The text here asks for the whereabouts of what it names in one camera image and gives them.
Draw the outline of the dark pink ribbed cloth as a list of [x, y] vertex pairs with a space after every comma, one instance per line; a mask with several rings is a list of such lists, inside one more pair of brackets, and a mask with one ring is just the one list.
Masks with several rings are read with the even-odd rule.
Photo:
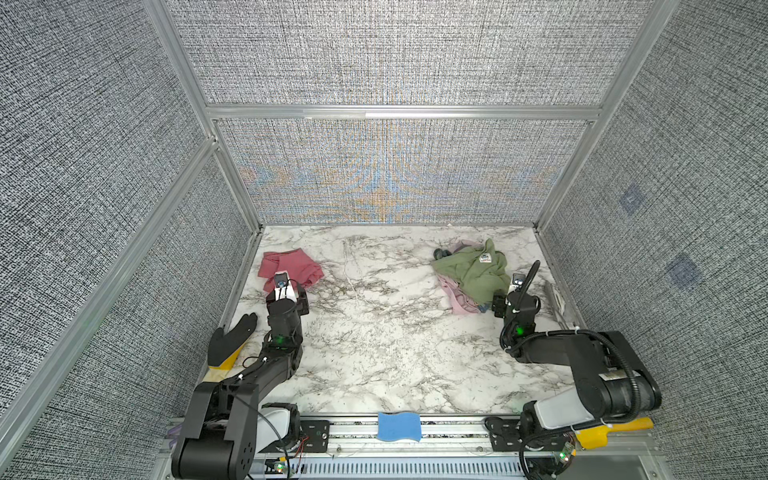
[[266, 280], [263, 286], [265, 293], [274, 290], [273, 278], [280, 272], [286, 272], [291, 280], [297, 281], [303, 288], [311, 287], [325, 277], [321, 265], [302, 249], [266, 252], [258, 270], [258, 276]]

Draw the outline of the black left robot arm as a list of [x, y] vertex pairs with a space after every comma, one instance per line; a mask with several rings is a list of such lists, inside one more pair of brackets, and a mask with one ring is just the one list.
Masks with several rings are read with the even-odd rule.
[[198, 384], [171, 455], [177, 479], [244, 479], [250, 473], [259, 403], [298, 370], [303, 355], [301, 317], [309, 313], [306, 291], [290, 282], [267, 297], [269, 332], [257, 359], [219, 382]]

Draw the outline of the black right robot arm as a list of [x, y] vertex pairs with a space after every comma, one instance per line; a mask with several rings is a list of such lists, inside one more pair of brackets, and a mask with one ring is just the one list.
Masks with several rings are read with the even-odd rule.
[[539, 298], [522, 291], [493, 295], [491, 310], [503, 320], [501, 349], [524, 364], [566, 366], [574, 385], [523, 407], [515, 426], [517, 439], [539, 449], [545, 434], [565, 434], [579, 426], [629, 423], [662, 404], [661, 390], [618, 331], [551, 330], [537, 332]]

